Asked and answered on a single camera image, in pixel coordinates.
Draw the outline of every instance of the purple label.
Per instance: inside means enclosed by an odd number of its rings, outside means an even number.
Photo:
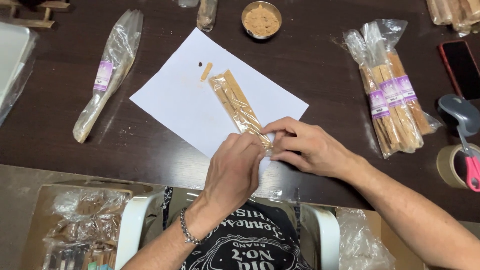
[[[112,75],[113,64],[107,61],[101,61],[96,73],[93,89],[105,91]]]
[[[403,96],[396,85],[395,79],[390,79],[379,84],[380,89],[383,91],[385,100],[390,107],[395,107],[402,104]]]
[[[370,109],[372,110],[373,119],[390,115],[382,90],[373,91],[368,95],[370,97]]]
[[[402,91],[405,101],[417,99],[417,95],[415,95],[415,91],[413,91],[412,84],[410,83],[407,75],[396,78],[396,84]]]

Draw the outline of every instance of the metal bowl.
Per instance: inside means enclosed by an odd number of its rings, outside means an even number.
[[[259,36],[259,35],[255,35],[254,33],[252,33],[250,30],[248,30],[246,27],[245,27],[245,17],[247,16],[247,13],[249,13],[252,9],[256,9],[258,8],[258,5],[262,5],[262,7],[268,11],[270,11],[271,13],[273,13],[275,15],[275,17],[277,18],[278,20],[278,29],[268,35],[268,36]],[[254,37],[254,38],[257,38],[257,39],[267,39],[271,36],[273,36],[276,32],[278,32],[278,30],[280,29],[280,27],[282,26],[282,15],[280,14],[280,11],[278,11],[278,8],[276,8],[274,5],[268,3],[268,2],[264,2],[264,1],[255,1],[255,2],[252,2],[250,4],[248,4],[245,9],[243,9],[243,12],[241,13],[241,23],[243,25],[243,28],[245,28],[245,31],[247,31],[247,33]]]

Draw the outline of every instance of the silver bracelet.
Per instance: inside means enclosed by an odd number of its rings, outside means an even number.
[[[197,238],[193,237],[187,230],[187,224],[185,224],[185,210],[187,208],[184,207],[182,208],[180,212],[180,225],[181,225],[181,230],[183,231],[183,235],[187,238],[185,240],[185,243],[193,243],[194,245],[199,245],[205,241],[205,238],[202,240],[198,240]]]

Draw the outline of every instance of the smartphone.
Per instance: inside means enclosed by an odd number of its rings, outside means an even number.
[[[466,100],[480,98],[480,73],[468,44],[463,40],[438,46],[457,95]]]

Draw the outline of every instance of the floor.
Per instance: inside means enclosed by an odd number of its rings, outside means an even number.
[[[19,266],[37,191],[42,184],[93,179],[102,178],[0,165],[0,205],[2,206],[0,207],[0,232],[2,232],[0,234],[0,269],[15,270]],[[195,198],[195,194],[198,194],[198,190],[174,189],[171,215],[177,212],[175,209],[188,205]],[[295,215],[288,203],[254,199],[263,204],[283,208],[294,223]],[[462,224],[477,237],[480,236],[480,224],[472,222],[462,222]]]

